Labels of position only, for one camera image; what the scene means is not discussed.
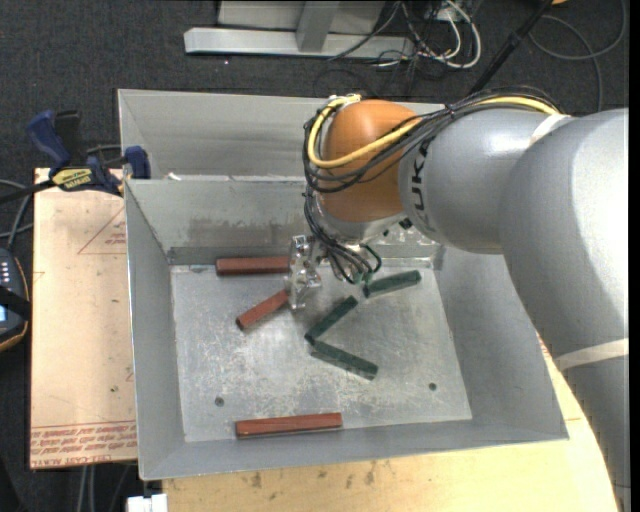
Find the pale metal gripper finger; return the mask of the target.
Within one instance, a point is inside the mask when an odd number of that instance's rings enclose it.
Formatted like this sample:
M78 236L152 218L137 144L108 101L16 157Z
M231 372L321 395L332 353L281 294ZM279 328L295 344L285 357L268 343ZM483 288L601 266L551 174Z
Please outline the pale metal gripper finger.
M307 238L296 235L291 239L288 255L288 274L285 278L285 290L288 303L292 310L304 306L303 296L307 285L307 272L304 264L307 262Z
M305 306L306 300L314 291L322 286L322 279L317 272L305 273L302 279L300 291L300 305Z

